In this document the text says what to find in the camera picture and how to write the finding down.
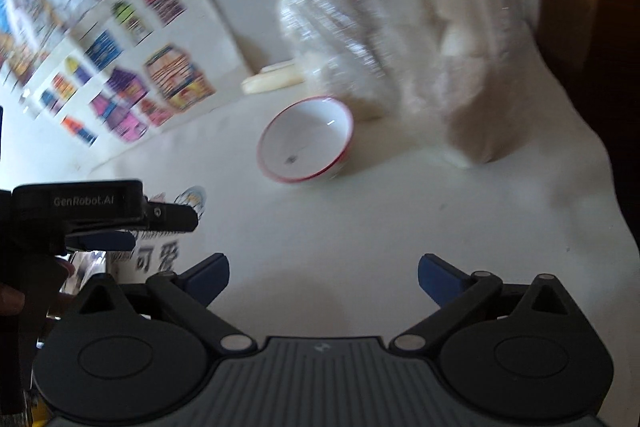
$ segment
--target white table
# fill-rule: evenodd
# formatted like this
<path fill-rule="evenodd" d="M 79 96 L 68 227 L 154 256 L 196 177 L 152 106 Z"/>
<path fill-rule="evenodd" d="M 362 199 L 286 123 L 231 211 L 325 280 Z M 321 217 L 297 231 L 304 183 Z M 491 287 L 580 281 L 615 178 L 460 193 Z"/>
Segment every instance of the white table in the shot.
<path fill-rule="evenodd" d="M 479 168 L 450 167 L 381 120 L 357 126 L 338 178 L 312 187 L 276 184 L 258 170 L 255 145 L 279 110 L 305 96 L 298 86 L 214 110 L 92 177 L 139 177 L 149 195 L 205 187 L 206 213 L 198 231 L 180 239 L 175 268 L 226 253 L 231 282 L 212 309 L 258 339 L 388 341 L 436 309 L 416 280 L 425 252 L 506 282 L 555 273 L 614 359 L 601 417 L 632 427 L 640 410 L 638 249 L 603 145 L 532 41 L 518 66 L 529 89 L 529 140 Z"/>

